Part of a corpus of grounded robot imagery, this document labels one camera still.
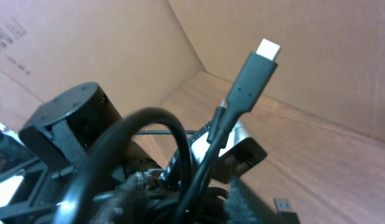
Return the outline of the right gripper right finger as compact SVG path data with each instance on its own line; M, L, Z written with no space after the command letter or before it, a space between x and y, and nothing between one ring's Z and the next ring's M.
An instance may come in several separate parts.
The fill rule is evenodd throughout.
M229 224L285 224L243 181L233 178L224 210Z

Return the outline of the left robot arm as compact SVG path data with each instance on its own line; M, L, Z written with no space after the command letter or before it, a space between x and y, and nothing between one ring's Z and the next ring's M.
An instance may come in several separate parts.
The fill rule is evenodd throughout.
M98 83L38 107L11 139L0 133L0 182L20 185L0 206L3 223L148 223L146 172L156 163L136 142L103 144L121 120Z

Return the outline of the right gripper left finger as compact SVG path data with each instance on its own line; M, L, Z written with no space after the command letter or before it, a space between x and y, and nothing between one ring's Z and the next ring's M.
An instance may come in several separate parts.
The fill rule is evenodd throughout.
M144 223L148 207L161 197L160 169L136 172L114 191L94 198L89 223Z

